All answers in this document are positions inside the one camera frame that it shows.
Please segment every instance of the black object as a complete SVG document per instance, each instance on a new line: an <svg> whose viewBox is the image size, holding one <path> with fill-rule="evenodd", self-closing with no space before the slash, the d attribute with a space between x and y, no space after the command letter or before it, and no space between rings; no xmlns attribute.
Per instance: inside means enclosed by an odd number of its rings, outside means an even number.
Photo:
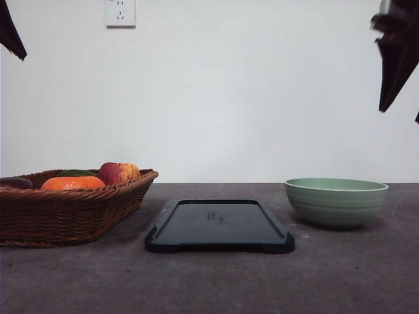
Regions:
<svg viewBox="0 0 419 314"><path fill-rule="evenodd" d="M0 43L22 61L27 56L25 47L10 17L6 0L0 0Z"/></svg>
<svg viewBox="0 0 419 314"><path fill-rule="evenodd" d="M386 112L419 63L419 0L393 0L371 22L384 33L376 42L382 56L379 109Z"/></svg>
<svg viewBox="0 0 419 314"><path fill-rule="evenodd" d="M288 253L294 237L256 200L181 200L145 238L155 253L179 250L262 250Z"/></svg>

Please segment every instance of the wicker basket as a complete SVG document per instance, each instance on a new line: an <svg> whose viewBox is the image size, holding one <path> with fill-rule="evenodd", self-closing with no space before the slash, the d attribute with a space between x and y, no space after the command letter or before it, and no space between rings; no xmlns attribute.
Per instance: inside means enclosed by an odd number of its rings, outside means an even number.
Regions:
<svg viewBox="0 0 419 314"><path fill-rule="evenodd" d="M0 245L47 248L94 242L138 209L158 176L146 169L135 180L105 188L39 190L61 171L21 175L32 181L34 190L0 191Z"/></svg>

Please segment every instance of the ceramic bowl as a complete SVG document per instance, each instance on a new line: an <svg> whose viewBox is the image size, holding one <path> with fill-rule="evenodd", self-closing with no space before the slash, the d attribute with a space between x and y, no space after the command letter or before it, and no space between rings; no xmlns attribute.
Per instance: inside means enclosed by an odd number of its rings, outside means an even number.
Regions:
<svg viewBox="0 0 419 314"><path fill-rule="evenodd" d="M381 210L388 186L349 179L292 179L285 182L287 197L303 218L333 228L353 228Z"/></svg>

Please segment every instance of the electrical socket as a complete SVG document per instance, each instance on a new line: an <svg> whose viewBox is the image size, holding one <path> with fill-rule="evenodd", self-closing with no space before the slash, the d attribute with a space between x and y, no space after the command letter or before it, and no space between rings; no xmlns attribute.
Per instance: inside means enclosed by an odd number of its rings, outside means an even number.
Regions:
<svg viewBox="0 0 419 314"><path fill-rule="evenodd" d="M135 28L136 0L105 0L105 24L108 28Z"/></svg>

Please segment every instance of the bowl rim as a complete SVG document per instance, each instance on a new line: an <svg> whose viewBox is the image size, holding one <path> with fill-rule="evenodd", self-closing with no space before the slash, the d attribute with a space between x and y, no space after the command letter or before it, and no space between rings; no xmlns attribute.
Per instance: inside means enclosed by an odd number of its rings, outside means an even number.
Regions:
<svg viewBox="0 0 419 314"><path fill-rule="evenodd" d="M382 188L369 188L369 189L364 189L364 190L342 190L342 189L338 189L338 188L310 188L307 186L301 186L301 185L296 185L296 184L292 184L290 183L290 181L292 180L301 180L301 179L308 179L308 180L341 180L341 181L357 181L357 182L365 182L365 183L374 183L374 184L379 184L382 185ZM319 191L332 191L332 192L376 192L376 191L383 191L383 190L388 190L388 185L384 184L384 183L378 183L378 182L374 182L374 181L365 181L365 180L356 180L356 179L343 179L343 178L317 178L317 177L310 177L310 178L294 178L294 179L288 179L284 182L285 185L287 186L292 186L294 188L305 188L307 190L319 190Z"/></svg>

